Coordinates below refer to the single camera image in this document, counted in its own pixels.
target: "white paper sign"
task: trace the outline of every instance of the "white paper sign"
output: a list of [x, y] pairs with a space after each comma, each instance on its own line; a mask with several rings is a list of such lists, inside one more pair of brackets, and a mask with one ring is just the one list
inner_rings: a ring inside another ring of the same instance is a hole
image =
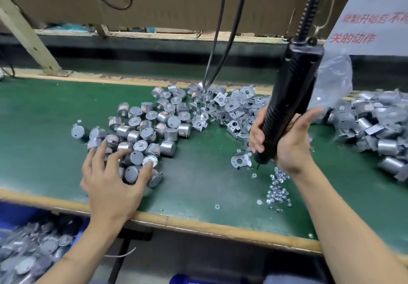
[[408, 55], [408, 0], [348, 0], [324, 48], [349, 55]]

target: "forearm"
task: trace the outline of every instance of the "forearm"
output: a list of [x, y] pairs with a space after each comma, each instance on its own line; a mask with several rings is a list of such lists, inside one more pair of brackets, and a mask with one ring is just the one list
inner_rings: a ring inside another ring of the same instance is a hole
[[313, 164], [293, 176], [336, 283], [408, 283], [408, 271]]
[[85, 284], [120, 231], [90, 223], [77, 243], [56, 263], [38, 284]]

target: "white wire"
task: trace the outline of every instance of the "white wire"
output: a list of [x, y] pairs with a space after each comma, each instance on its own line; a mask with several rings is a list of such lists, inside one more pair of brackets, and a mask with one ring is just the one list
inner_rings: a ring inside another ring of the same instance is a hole
[[321, 29], [324, 29], [324, 28], [327, 26], [327, 24], [329, 24], [329, 20], [330, 20], [330, 17], [331, 17], [331, 15], [332, 15], [332, 12], [333, 12], [333, 7], [334, 7], [334, 0], [332, 0], [332, 3], [331, 3], [331, 5], [330, 5], [330, 11], [329, 11], [329, 15], [327, 16], [326, 23], [323, 24], [322, 26], [316, 26], [316, 25], [314, 25], [314, 27], [316, 28], [316, 30], [314, 31], [313, 37], [317, 37], [317, 34], [319, 33], [319, 31], [320, 31]]
[[125, 257], [131, 253], [133, 253], [133, 251], [135, 251], [136, 246], [133, 248], [133, 250], [131, 250], [130, 252], [127, 252], [126, 254], [123, 255], [104, 255], [104, 257], [112, 257], [112, 258], [120, 258], [120, 257]]

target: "person's left hand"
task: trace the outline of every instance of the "person's left hand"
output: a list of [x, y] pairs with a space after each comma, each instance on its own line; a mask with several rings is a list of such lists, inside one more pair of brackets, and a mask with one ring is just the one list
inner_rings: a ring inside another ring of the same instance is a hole
[[151, 179], [152, 162], [146, 163], [134, 185], [123, 183], [119, 175], [119, 161], [131, 150], [119, 150], [104, 163], [107, 141], [95, 150], [92, 148], [82, 166], [81, 187], [89, 195], [91, 222], [109, 229], [121, 229], [134, 214]]

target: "beige metal support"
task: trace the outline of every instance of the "beige metal support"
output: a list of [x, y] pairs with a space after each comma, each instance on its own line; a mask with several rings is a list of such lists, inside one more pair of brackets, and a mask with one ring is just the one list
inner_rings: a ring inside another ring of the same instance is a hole
[[97, 34], [103, 38], [109, 37], [109, 29], [106, 25], [103, 24], [95, 24], [94, 25]]
[[66, 75], [12, 0], [0, 0], [0, 20], [17, 37], [46, 75]]

